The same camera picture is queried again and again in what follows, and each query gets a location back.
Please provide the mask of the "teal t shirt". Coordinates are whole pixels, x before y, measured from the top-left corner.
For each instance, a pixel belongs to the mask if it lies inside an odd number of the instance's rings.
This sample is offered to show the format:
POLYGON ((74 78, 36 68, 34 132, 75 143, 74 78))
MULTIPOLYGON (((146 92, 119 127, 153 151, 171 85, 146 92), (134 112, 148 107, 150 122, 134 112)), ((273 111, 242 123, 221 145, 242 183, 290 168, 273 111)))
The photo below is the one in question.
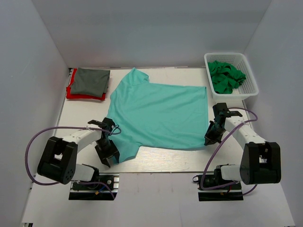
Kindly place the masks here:
POLYGON ((208 129, 207 88, 151 83, 133 68, 111 94, 107 118, 122 130, 111 138, 119 162, 135 158, 141 146, 201 148, 208 129))

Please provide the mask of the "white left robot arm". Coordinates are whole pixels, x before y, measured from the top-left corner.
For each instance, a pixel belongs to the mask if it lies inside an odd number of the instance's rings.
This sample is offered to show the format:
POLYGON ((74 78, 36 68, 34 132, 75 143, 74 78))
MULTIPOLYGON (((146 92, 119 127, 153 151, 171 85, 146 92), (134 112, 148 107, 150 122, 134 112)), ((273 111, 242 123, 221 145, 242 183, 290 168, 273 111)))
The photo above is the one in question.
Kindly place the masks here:
POLYGON ((108 160, 114 157, 118 162, 120 153, 109 136, 118 135, 121 131, 114 132, 119 130, 119 126, 110 118, 104 118, 101 122, 91 120, 88 124, 96 125, 97 128, 81 128, 68 136, 51 137, 46 143, 37 173, 62 184, 82 181, 91 189, 98 187, 98 169, 77 164, 77 154, 95 142, 95 150, 101 163, 110 167, 108 160))

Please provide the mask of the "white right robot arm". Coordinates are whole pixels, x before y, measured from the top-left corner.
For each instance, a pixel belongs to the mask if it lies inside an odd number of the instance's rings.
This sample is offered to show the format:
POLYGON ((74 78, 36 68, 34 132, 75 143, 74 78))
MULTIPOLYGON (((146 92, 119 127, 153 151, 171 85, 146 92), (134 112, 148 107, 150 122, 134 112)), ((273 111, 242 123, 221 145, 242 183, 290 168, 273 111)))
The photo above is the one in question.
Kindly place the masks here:
POLYGON ((235 183, 246 185, 271 184, 281 181, 281 153, 276 142, 268 142, 260 137, 244 120, 242 114, 228 109, 226 103, 213 106, 214 120, 210 121, 205 134, 205 145, 218 144, 215 154, 223 143, 234 137, 243 149, 238 165, 219 165, 214 170, 214 186, 204 183, 206 175, 200 181, 203 190, 226 188, 235 183))

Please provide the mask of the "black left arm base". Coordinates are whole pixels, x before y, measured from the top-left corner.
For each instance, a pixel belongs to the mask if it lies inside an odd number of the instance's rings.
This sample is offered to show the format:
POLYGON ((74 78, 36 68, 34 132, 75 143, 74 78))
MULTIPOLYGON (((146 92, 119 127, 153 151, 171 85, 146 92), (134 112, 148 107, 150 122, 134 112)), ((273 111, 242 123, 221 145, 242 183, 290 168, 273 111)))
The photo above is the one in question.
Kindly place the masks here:
POLYGON ((72 182, 69 200, 113 201, 118 193, 119 174, 99 174, 96 181, 95 184, 72 182))

